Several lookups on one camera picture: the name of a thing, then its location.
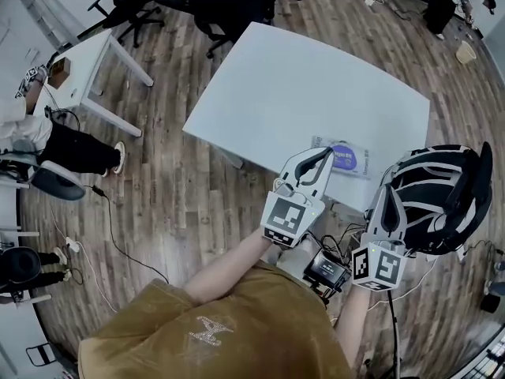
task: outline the white desk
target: white desk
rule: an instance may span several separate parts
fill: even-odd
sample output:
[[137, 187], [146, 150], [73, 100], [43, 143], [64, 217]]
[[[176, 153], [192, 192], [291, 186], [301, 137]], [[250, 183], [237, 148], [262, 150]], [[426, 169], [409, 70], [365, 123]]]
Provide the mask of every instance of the white desk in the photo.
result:
[[[112, 31], [109, 29], [86, 39], [84, 42], [67, 50], [67, 52], [60, 54], [54, 61], [56, 62], [61, 58], [68, 58], [70, 60], [69, 77], [58, 89], [52, 88], [47, 82], [44, 85], [49, 89], [58, 107], [71, 108], [82, 104], [93, 114], [131, 133], [133, 136], [139, 137], [142, 135], [140, 129], [88, 98], [89, 92], [93, 87], [93, 81], [109, 47], [114, 50], [123, 63], [147, 86], [151, 87], [154, 84], [154, 81], [148, 74], [142, 70], [139, 64], [133, 60], [128, 52], [112, 36]], [[42, 115], [46, 105], [56, 109], [52, 98], [43, 89], [37, 101], [35, 115]]]
[[[369, 148], [385, 171], [423, 148], [429, 101], [389, 74], [313, 39], [251, 23], [183, 130], [279, 173], [313, 135]], [[326, 195], [363, 212], [379, 185], [332, 173]]]

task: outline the black helmet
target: black helmet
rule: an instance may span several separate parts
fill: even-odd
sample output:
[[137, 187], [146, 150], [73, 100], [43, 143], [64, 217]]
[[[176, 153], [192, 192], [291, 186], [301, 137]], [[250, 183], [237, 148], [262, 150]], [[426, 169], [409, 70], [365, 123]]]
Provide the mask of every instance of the black helmet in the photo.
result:
[[406, 210], [408, 250], [456, 251], [479, 227], [492, 199], [492, 150], [446, 144], [409, 152], [383, 177]]

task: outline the electronic device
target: electronic device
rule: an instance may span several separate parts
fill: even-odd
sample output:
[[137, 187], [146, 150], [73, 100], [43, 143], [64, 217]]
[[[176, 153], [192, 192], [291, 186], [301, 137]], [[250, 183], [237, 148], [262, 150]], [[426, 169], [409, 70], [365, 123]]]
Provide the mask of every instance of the electronic device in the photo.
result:
[[324, 211], [321, 198], [334, 159], [332, 148], [310, 148], [287, 160], [261, 216], [265, 238], [289, 248], [300, 242]]
[[342, 292], [342, 285], [350, 278], [350, 269], [332, 253], [320, 250], [303, 271], [304, 280], [321, 297], [327, 290]]

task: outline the wall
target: wall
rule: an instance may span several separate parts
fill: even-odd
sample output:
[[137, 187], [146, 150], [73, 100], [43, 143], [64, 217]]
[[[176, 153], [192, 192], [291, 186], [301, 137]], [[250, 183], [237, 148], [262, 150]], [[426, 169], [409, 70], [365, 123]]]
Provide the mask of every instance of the wall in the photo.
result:
[[501, 21], [486, 36], [484, 43], [495, 59], [496, 66], [505, 81], [505, 17], [502, 17]]

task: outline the white sneaker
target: white sneaker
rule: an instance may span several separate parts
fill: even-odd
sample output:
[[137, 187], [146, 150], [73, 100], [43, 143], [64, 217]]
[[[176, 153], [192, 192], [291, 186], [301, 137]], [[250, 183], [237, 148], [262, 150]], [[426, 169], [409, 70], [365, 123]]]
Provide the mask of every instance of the white sneaker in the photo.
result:
[[491, 286], [492, 281], [486, 281], [484, 284], [484, 295], [489, 295], [489, 287]]
[[67, 265], [69, 263], [69, 261], [66, 258], [66, 255], [62, 252], [62, 249], [60, 249], [59, 247], [55, 247], [53, 253], [58, 256], [61, 265]]
[[72, 278], [72, 271], [67, 269], [65, 271], [65, 276], [63, 277], [63, 282], [68, 282], [70, 280], [70, 278]]
[[123, 167], [125, 166], [125, 160], [126, 160], [126, 148], [125, 144], [123, 142], [118, 142], [114, 148], [118, 150], [121, 153], [121, 158], [119, 160], [119, 165], [115, 168], [112, 169], [114, 174], [119, 174], [123, 171]]

